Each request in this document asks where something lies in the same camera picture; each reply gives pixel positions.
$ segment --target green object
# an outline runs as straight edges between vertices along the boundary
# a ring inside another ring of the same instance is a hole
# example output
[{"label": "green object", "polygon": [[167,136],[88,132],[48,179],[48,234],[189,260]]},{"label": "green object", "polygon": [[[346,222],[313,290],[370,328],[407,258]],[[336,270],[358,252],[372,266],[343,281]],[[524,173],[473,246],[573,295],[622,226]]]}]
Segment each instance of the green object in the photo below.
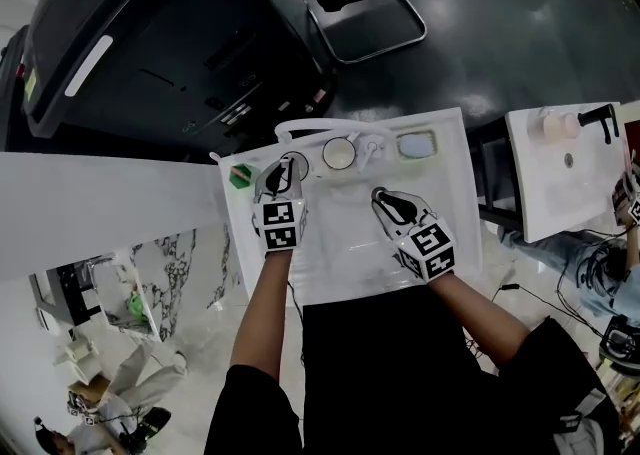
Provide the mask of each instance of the green object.
[{"label": "green object", "polygon": [[253,178],[253,171],[248,166],[246,166],[245,164],[241,164],[241,165],[234,165],[232,168],[239,170],[242,174],[244,174],[247,178],[249,178],[249,181],[247,181],[246,179],[241,178],[237,174],[234,174],[233,171],[229,171],[229,181],[234,187],[238,189],[242,189],[242,188],[247,188],[248,186],[251,185],[251,181]]},{"label": "green object", "polygon": [[129,300],[129,312],[137,316],[138,318],[144,318],[146,320],[146,315],[144,314],[144,306],[142,304],[142,297],[140,297],[139,293],[136,293]]}]

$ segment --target chair leg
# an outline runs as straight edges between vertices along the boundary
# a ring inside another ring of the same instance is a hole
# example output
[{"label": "chair leg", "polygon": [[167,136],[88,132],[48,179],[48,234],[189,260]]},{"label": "chair leg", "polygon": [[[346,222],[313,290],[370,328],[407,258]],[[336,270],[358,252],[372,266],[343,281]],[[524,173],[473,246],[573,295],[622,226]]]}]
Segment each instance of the chair leg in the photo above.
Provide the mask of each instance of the chair leg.
[{"label": "chair leg", "polygon": [[318,17],[313,12],[313,9],[311,8],[311,5],[309,4],[309,1],[308,0],[303,0],[303,1],[304,1],[304,4],[305,4],[305,7],[307,8],[307,12],[309,13],[309,16],[313,20],[313,23],[315,24],[316,28],[318,29],[318,32],[320,33],[320,36],[322,37],[322,40],[324,41],[325,45],[327,46],[329,52],[331,53],[332,57],[337,62],[339,62],[340,64],[344,64],[344,65],[358,64],[360,62],[364,62],[365,60],[369,60],[369,59],[372,59],[374,57],[377,57],[378,55],[382,55],[384,53],[389,53],[390,51],[397,50],[397,49],[400,49],[400,48],[404,48],[405,46],[410,46],[412,44],[419,43],[420,41],[422,41],[427,36],[427,25],[425,24],[424,20],[422,19],[422,17],[420,16],[420,14],[416,10],[416,8],[413,6],[413,4],[409,0],[399,0],[400,3],[402,3],[407,8],[409,13],[411,14],[411,17],[415,20],[416,24],[420,28],[420,30],[421,30],[420,36],[416,37],[415,39],[411,39],[410,41],[405,41],[405,42],[402,42],[402,43],[394,44],[393,46],[390,46],[390,47],[387,47],[387,48],[383,48],[381,50],[375,51],[373,53],[369,53],[367,55],[363,55],[362,57],[358,57],[356,59],[343,59],[343,58],[339,57],[338,54],[333,49],[333,46],[331,45],[331,41],[329,40],[329,37],[327,36],[326,32],[322,28],[322,25],[320,24],[320,21],[318,20]]}]

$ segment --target black shirt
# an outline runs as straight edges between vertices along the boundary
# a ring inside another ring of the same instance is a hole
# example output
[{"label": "black shirt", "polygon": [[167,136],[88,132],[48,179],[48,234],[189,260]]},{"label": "black shirt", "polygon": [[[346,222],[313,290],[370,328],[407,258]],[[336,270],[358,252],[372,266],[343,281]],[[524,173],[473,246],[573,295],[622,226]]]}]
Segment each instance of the black shirt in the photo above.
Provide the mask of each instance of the black shirt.
[{"label": "black shirt", "polygon": [[[305,451],[557,453],[560,418],[597,375],[551,319],[500,376],[483,372],[457,319],[428,286],[306,306]],[[619,453],[617,413],[605,398],[589,414],[604,453]],[[278,383],[233,366],[211,422],[206,454],[299,451],[298,417]]]}]

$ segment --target person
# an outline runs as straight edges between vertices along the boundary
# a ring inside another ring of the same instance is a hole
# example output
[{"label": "person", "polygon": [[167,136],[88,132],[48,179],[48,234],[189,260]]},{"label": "person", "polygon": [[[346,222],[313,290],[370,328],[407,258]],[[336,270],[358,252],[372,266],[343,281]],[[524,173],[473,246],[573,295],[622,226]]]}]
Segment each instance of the person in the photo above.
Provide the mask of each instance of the person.
[{"label": "person", "polygon": [[[265,258],[206,454],[302,449],[279,385],[291,258],[291,250]],[[304,306],[302,317],[305,451],[620,452],[616,410],[560,325],[548,318],[530,331],[453,273]],[[499,376],[480,369],[463,327]]]},{"label": "person", "polygon": [[627,213],[628,199],[619,204],[616,216],[625,227],[626,242],[621,237],[602,238],[582,230],[563,231],[527,243],[518,231],[487,227],[505,247],[544,263],[573,282],[580,301],[594,315],[625,316],[627,323],[640,327],[638,226]]},{"label": "person", "polygon": [[114,455],[127,454],[119,441],[120,434],[125,429],[133,433],[138,421],[187,374],[186,360],[176,352],[173,365],[165,366],[136,385],[152,350],[151,343],[143,342],[118,367],[97,406],[100,422],[93,426],[79,425],[66,436],[47,428],[37,430],[42,449],[50,455],[101,453],[107,449]]}]

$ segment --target blue jeans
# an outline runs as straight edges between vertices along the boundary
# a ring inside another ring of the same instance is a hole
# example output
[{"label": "blue jeans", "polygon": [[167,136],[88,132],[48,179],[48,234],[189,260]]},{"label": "blue jeans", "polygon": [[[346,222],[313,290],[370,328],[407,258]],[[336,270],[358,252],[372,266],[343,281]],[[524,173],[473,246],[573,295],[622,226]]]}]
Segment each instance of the blue jeans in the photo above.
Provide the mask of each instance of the blue jeans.
[{"label": "blue jeans", "polygon": [[[564,272],[564,277],[578,287],[582,304],[594,315],[620,314],[613,308],[613,299],[621,281],[609,277],[604,268],[595,275],[592,273],[591,277],[587,275],[589,259],[593,259],[593,265],[608,257],[608,250],[601,250],[604,246],[600,246],[600,250],[598,248],[603,238],[588,231],[562,231],[537,242],[527,243],[522,233],[502,227],[498,230],[498,238],[505,247],[517,249],[559,273]],[[626,242],[623,240],[614,239],[608,243],[626,250]]]}]

